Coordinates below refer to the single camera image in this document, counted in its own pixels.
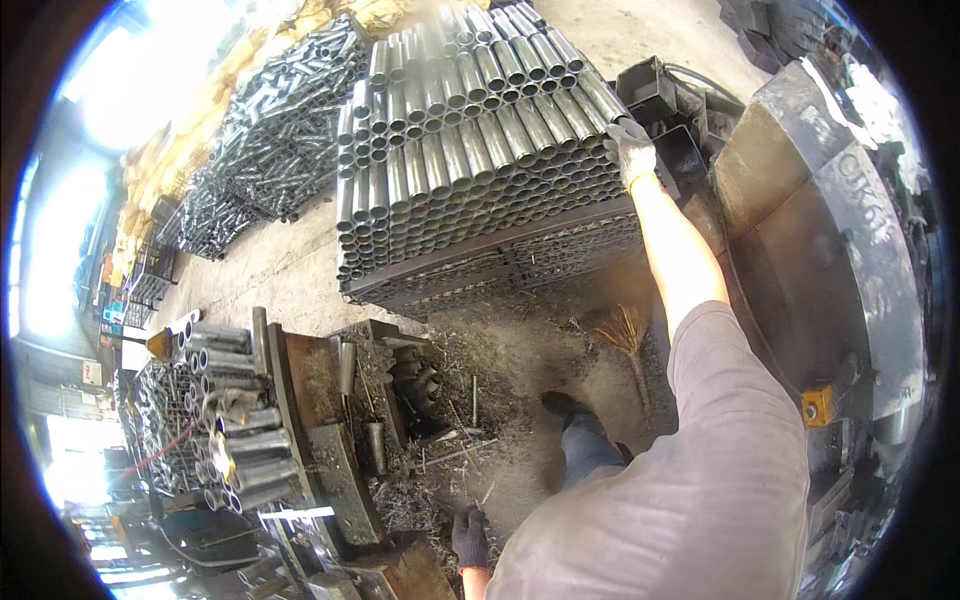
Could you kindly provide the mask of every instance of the factory floor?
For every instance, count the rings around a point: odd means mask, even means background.
[[[720,21],[716,0],[542,0],[536,6],[609,80],[651,55],[699,71],[743,100],[769,78],[747,62],[735,34]],[[180,283],[167,292],[148,328],[160,330],[193,308],[202,309],[211,323],[245,325],[250,307],[262,305],[271,322],[308,335],[376,318],[412,334],[440,335],[446,342],[453,336],[461,349],[472,348],[475,360],[470,363],[488,382],[481,414],[493,406],[502,409],[506,402],[519,404],[513,406],[515,422],[499,422],[505,431],[491,432],[500,443],[482,455],[481,464],[458,474],[465,485],[451,483],[445,491],[469,503],[486,498],[484,508],[501,546],[562,484],[558,424],[540,407],[541,391],[562,389],[591,404],[610,437],[634,453],[676,427],[664,365],[649,337],[644,363],[656,410],[644,416],[627,358],[577,325],[586,311],[609,302],[596,298],[595,289],[571,297],[578,293],[573,281],[437,315],[429,324],[414,323],[376,306],[341,300],[334,278],[333,222],[333,204],[317,200],[293,225],[261,224],[248,232],[223,261],[180,256]],[[504,397],[487,397],[492,390],[503,391]]]

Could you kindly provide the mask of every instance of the black hose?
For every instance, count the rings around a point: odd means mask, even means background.
[[[743,282],[740,280],[740,273],[736,270],[736,263],[733,260],[733,249],[730,244],[730,234],[727,232],[727,220],[724,218],[723,201],[720,199],[720,189],[717,187],[715,174],[711,173],[710,183],[713,186],[713,199],[714,208],[717,212],[717,222],[720,225],[720,234],[723,237],[724,248],[727,250],[727,259],[730,260],[730,270],[731,273],[733,273],[733,282],[736,284],[736,290],[740,293],[740,298],[743,299],[743,306],[747,309],[747,316],[750,317],[750,323],[754,327],[756,336],[760,339],[760,343],[763,344],[763,349],[766,351],[767,356],[770,357],[771,366],[773,366],[774,370],[780,376],[780,383],[792,398],[798,399],[803,396],[803,394],[801,394],[800,391],[794,387],[793,383],[791,383],[790,379],[786,376],[786,372],[783,371],[783,367],[780,365],[780,361],[777,360],[777,355],[774,353],[774,349],[770,345],[770,341],[767,339],[767,336],[763,334],[763,329],[760,328],[760,323],[756,319],[754,309],[750,305],[750,301],[747,300],[747,294],[743,290]]]
[[[730,100],[731,102],[733,102],[735,105],[737,105],[738,108],[746,108],[746,107],[747,107],[745,104],[743,104],[743,103],[740,101],[739,98],[737,98],[737,97],[733,94],[733,92],[729,91],[729,90],[726,89],[724,86],[718,84],[717,82],[715,82],[715,81],[712,80],[711,78],[707,77],[706,75],[702,75],[701,73],[697,73],[697,72],[694,71],[693,69],[689,69],[689,68],[687,68],[687,67],[685,67],[685,66],[676,64],[676,63],[674,63],[674,62],[665,62],[665,63],[663,64],[663,71],[664,71],[665,73],[670,73],[671,71],[676,71],[677,73],[680,73],[680,74],[682,74],[682,75],[686,75],[687,77],[691,77],[691,78],[693,78],[693,79],[695,79],[695,80],[697,80],[697,81],[703,82],[704,84],[707,84],[707,85],[709,85],[710,87],[712,87],[713,89],[715,89],[715,90],[717,90],[718,92],[720,92],[723,96],[726,96],[727,99]]]

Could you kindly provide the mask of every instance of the bundle of metal pipes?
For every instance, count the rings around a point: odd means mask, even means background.
[[[338,106],[368,68],[363,30],[343,15],[241,85],[174,217],[179,230],[165,228],[176,246],[213,260],[257,221],[296,221],[336,177]]]
[[[624,192],[601,142],[629,113],[564,36],[523,3],[441,8],[341,109],[341,281]]]
[[[184,365],[151,361],[136,378],[135,403],[140,415],[139,443],[151,481],[158,490],[174,495],[201,486],[193,469],[193,453],[182,435],[194,425],[187,395],[190,371]]]
[[[210,510],[243,513],[293,493],[299,467],[280,411],[264,395],[265,359],[250,332],[189,324],[177,345],[197,377],[187,394],[197,430],[192,469]]]

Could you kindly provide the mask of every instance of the gray pants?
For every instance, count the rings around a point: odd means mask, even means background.
[[[578,414],[570,418],[570,425],[561,434],[560,446],[566,457],[564,490],[577,485],[595,468],[627,466],[620,451],[607,439],[596,415]]]

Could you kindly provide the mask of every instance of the work glove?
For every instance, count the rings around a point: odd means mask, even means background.
[[[608,125],[607,135],[610,139],[603,143],[607,159],[620,163],[620,180],[629,193],[636,178],[654,172],[657,149],[647,132],[626,117],[621,117],[618,124]]]
[[[460,557],[460,570],[467,566],[488,568],[490,547],[483,526],[487,516],[472,509],[453,518],[453,551]]]

